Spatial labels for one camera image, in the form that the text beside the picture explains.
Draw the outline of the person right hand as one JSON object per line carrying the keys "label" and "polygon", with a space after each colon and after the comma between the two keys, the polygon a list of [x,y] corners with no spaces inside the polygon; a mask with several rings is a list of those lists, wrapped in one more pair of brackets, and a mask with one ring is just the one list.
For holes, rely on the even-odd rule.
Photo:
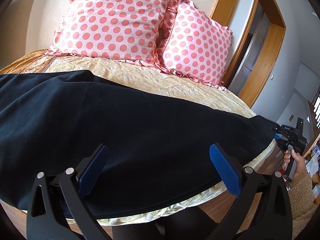
{"label": "person right hand", "polygon": [[282,164],[283,170],[286,169],[291,157],[293,157],[293,159],[295,159],[295,161],[297,162],[296,171],[293,176],[293,181],[296,181],[300,178],[304,178],[307,175],[304,158],[299,153],[296,153],[294,150],[292,150],[291,153],[289,153],[288,150],[285,152],[284,161]]}

